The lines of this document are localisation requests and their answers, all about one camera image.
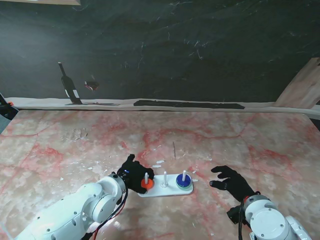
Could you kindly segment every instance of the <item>black backdrop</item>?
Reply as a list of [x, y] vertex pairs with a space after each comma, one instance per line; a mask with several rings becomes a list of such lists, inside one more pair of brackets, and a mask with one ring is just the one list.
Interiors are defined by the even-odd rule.
[[[0, 2], [0, 92], [273, 102], [320, 56], [319, 0]], [[84, 87], [95, 79], [97, 91]]]

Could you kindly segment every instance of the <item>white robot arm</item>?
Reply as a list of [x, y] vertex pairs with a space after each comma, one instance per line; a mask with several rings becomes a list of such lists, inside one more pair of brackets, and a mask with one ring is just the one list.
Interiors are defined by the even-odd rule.
[[115, 173], [84, 184], [36, 214], [15, 240], [80, 240], [92, 223], [103, 223], [112, 215], [125, 192], [124, 181]]
[[311, 240], [294, 217], [284, 217], [266, 196], [249, 197], [243, 211], [251, 226], [251, 240]]

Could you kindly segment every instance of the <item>marble table surface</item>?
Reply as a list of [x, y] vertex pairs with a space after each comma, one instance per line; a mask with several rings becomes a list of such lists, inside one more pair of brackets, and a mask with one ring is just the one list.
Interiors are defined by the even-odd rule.
[[[291, 113], [21, 111], [0, 135], [0, 222], [17, 236], [42, 208], [116, 171], [129, 154], [155, 174], [187, 170], [194, 192], [141, 198], [130, 191], [99, 240], [238, 239], [226, 215], [238, 203], [209, 186], [218, 165], [320, 236], [320, 133]], [[244, 228], [243, 239], [248, 234]]]

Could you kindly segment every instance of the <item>white base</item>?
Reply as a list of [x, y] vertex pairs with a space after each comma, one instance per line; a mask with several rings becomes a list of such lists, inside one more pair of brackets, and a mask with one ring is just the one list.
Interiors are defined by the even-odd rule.
[[191, 179], [191, 185], [186, 189], [182, 190], [180, 189], [176, 184], [176, 179], [179, 174], [168, 174], [166, 176], [166, 180], [168, 183], [167, 187], [162, 187], [162, 183], [164, 181], [163, 175], [155, 175], [153, 182], [154, 186], [149, 191], [147, 191], [145, 194], [138, 195], [142, 198], [150, 198], [150, 197], [163, 197], [163, 196], [174, 196], [174, 195], [189, 195], [194, 191], [194, 185], [192, 182], [192, 178], [190, 175], [188, 175]]

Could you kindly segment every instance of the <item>blue ring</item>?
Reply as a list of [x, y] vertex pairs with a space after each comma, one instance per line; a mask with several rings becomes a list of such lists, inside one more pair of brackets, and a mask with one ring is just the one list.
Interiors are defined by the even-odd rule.
[[185, 181], [182, 181], [183, 174], [179, 174], [176, 177], [176, 184], [182, 188], [187, 188], [191, 184], [191, 178], [188, 175], [185, 175]]

